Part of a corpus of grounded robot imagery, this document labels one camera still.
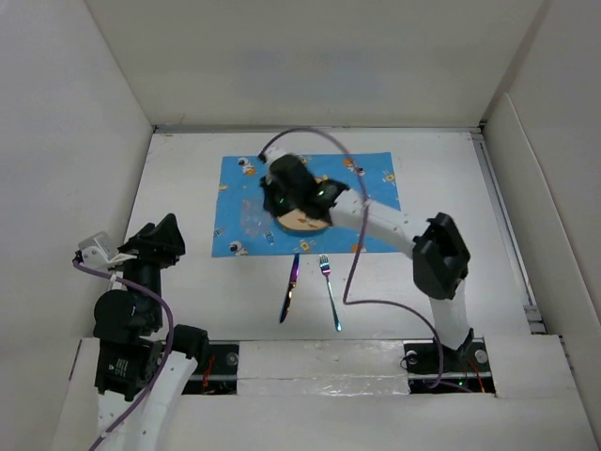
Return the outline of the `iridescent knife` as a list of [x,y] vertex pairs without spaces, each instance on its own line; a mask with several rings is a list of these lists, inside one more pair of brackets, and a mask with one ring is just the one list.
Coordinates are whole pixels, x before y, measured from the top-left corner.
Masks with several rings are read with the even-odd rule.
[[291,300],[292,300],[292,293],[293,293],[294,288],[297,285],[299,268],[300,268],[300,254],[297,253],[294,255],[288,282],[287,282],[285,297],[284,297],[282,309],[281,309],[280,316],[279,316],[280,324],[282,324],[285,321],[285,319],[289,313]]

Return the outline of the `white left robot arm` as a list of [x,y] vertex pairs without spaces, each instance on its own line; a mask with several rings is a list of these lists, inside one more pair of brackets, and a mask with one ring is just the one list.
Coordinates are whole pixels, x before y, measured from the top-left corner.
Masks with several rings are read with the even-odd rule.
[[146,224],[118,252],[126,259],[109,277],[121,287],[94,307],[98,437],[90,447],[160,450],[187,381],[210,361],[208,333],[175,323],[162,298],[161,272],[185,253],[174,214]]

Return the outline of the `blue space-print cloth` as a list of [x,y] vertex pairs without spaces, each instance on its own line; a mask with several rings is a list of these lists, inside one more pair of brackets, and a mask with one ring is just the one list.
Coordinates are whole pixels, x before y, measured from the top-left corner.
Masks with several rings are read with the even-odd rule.
[[[336,179],[358,191],[363,179],[371,198],[396,210],[400,208],[398,191],[389,152],[354,156],[359,174],[352,173],[351,162],[342,154],[302,154],[300,160],[316,180]],[[215,227],[213,257],[264,257],[293,254],[352,254],[359,234],[349,229],[330,228],[312,236],[284,233],[272,218],[270,231],[257,238],[246,236],[240,228],[240,206],[245,198],[260,196],[260,179],[265,166],[255,156],[227,156],[222,159]]]

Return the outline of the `iridescent fork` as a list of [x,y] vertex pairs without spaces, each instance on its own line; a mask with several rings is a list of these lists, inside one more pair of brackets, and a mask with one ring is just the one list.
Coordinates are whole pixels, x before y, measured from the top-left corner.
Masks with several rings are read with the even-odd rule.
[[321,273],[324,276],[325,281],[326,281],[326,286],[327,286],[328,295],[329,295],[329,299],[330,299],[334,328],[338,333],[340,333],[342,331],[342,324],[340,322],[340,319],[339,319],[339,316],[337,313],[337,309],[335,306],[334,298],[333,298],[333,292],[332,292],[331,280],[330,280],[331,265],[330,265],[329,257],[327,255],[321,254],[319,256],[319,268],[320,268]]

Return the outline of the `beige bird-pattern plate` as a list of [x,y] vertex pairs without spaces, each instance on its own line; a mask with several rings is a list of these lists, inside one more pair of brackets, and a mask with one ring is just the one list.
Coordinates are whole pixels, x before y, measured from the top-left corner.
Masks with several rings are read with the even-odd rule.
[[303,211],[294,209],[278,216],[275,224],[288,235],[312,236],[324,232],[330,225],[322,220],[312,219]]

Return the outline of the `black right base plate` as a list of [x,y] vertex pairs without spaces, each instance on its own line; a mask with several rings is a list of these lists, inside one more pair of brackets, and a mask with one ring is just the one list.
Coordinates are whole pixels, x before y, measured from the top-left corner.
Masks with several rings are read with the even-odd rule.
[[412,395],[481,393],[495,394],[492,370],[483,338],[474,339],[459,351],[439,350],[433,340],[406,340],[400,366],[408,373]]

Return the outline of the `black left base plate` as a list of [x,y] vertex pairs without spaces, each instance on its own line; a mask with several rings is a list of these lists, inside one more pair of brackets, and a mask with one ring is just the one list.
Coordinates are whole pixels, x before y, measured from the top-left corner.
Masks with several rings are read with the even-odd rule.
[[193,372],[184,395],[235,395],[238,387],[239,342],[211,342],[205,363]]

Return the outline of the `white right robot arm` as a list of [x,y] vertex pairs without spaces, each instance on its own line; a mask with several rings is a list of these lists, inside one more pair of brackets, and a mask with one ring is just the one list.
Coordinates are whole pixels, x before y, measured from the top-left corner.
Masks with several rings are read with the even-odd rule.
[[440,212],[433,218],[413,220],[341,181],[316,180],[293,153],[268,148],[258,159],[267,169],[260,186],[264,210],[270,216],[279,218],[300,210],[330,227],[355,230],[362,237],[383,241],[409,258],[414,285],[430,301],[440,340],[434,347],[437,364],[454,370],[467,361],[465,343],[471,327],[465,279],[470,252],[451,216]]

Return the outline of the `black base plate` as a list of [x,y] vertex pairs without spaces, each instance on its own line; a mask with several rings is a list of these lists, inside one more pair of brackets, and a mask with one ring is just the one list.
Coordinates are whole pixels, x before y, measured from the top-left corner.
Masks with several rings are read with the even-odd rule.
[[235,395],[238,387],[239,342],[211,342],[205,363],[193,372],[184,395]]
[[408,373],[412,395],[481,393],[495,394],[492,370],[483,338],[474,339],[459,351],[439,350],[433,340],[406,340],[400,366]]

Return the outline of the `clear plastic cup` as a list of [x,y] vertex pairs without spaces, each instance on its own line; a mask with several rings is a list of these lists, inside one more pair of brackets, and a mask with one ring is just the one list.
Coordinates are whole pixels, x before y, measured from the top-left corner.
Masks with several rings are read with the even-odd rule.
[[257,238],[270,231],[271,216],[264,210],[263,198],[254,196],[245,198],[240,206],[240,228],[250,237]]

